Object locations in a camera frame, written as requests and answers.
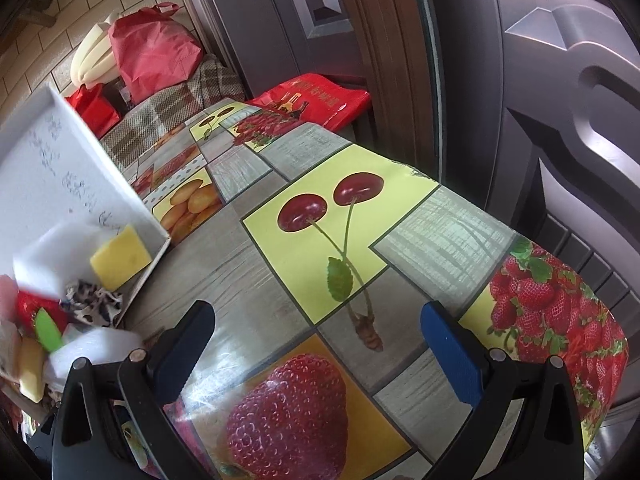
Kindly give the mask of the cow print cloth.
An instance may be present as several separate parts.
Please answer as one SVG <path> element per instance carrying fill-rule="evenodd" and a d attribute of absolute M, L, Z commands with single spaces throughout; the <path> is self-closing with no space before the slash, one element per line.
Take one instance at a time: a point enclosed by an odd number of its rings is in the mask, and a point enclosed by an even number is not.
<path fill-rule="evenodd" d="M 122 313 L 122 294 L 83 280 L 66 286 L 60 308 L 77 322 L 93 327 L 114 327 Z"/>

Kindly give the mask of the cream ribbed foam cushion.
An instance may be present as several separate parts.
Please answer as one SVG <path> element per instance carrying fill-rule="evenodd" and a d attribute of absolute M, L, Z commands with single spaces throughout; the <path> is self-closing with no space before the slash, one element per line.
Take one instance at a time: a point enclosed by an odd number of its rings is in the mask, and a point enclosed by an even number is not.
<path fill-rule="evenodd" d="M 76 88 L 91 89 L 97 84 L 108 84 L 119 77 L 108 31 L 120 17 L 111 13 L 103 22 L 94 24 L 78 46 L 70 66 L 70 79 Z"/>

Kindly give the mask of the yellow sponge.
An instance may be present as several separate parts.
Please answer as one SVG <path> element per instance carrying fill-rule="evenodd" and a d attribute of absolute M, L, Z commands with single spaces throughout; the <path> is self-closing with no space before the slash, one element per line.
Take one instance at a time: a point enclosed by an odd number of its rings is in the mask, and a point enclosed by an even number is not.
<path fill-rule="evenodd" d="M 91 257 L 101 285 L 114 292 L 151 263 L 151 255 L 133 226 L 126 226 Z"/>

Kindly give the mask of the white foam block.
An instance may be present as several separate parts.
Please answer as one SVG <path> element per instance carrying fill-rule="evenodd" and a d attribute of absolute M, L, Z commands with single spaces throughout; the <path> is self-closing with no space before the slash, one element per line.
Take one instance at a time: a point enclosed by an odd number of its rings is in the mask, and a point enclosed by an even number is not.
<path fill-rule="evenodd" d="M 63 300 L 67 287 L 76 282 L 99 284 L 90 259 L 115 234 L 81 222 L 57 224 L 13 257 L 18 289 Z"/>

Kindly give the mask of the fruit pattern tablecloth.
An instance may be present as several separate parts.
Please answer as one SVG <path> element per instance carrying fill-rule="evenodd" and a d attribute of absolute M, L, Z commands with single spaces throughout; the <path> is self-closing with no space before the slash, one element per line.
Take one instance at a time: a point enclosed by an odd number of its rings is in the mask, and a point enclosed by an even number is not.
<path fill-rule="evenodd" d="M 283 378 L 334 381 L 344 419 L 324 435 L 333 479 L 425 474 L 469 415 L 420 333 L 439 301 L 487 347 L 535 362 L 556 351 L 582 437 L 596 436 L 626 359 L 604 306 L 610 269 L 557 218 L 517 232 L 412 167 L 318 125 L 222 100 L 164 134 L 122 171 L 171 251 L 126 314 L 156 336 L 195 299 L 215 333 L 165 408 L 216 479 L 272 479 L 262 450 Z"/>

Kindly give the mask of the plaid covered bench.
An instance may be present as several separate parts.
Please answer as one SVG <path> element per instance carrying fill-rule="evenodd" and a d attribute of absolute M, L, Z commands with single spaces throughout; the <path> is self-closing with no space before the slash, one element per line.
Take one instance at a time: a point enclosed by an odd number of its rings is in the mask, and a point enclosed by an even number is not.
<path fill-rule="evenodd" d="M 188 80 L 160 90 L 134 106 L 100 144 L 123 170 L 164 134 L 224 98 L 245 99 L 241 79 L 215 55 L 206 54 Z"/>

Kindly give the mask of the glossy red tote bag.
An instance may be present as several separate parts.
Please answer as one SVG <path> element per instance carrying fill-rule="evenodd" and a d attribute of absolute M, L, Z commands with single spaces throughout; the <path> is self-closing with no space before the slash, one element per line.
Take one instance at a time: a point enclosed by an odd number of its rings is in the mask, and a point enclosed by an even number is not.
<path fill-rule="evenodd" d="M 104 96 L 103 88 L 104 84 L 96 84 L 91 88 L 83 84 L 65 98 L 98 140 L 122 120 L 122 116 Z"/>

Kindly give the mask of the red plush apple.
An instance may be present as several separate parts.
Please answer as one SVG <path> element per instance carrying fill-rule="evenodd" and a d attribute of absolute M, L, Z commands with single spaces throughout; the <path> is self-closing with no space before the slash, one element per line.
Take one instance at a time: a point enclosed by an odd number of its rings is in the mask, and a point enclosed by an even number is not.
<path fill-rule="evenodd" d="M 68 324 L 66 313 L 56 300 L 20 290 L 16 298 L 17 318 L 29 336 L 34 336 L 49 353 L 62 347 Z"/>

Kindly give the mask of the white cardboard tray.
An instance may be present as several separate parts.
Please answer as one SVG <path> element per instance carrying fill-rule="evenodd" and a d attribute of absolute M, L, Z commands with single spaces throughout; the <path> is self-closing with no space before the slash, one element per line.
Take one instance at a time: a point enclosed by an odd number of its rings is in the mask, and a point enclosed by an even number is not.
<path fill-rule="evenodd" d="M 14 278 L 13 257 L 70 222 L 115 236 L 134 227 L 152 261 L 119 287 L 129 307 L 166 252 L 169 235 L 66 99 L 44 87 L 1 126 L 2 273 Z"/>

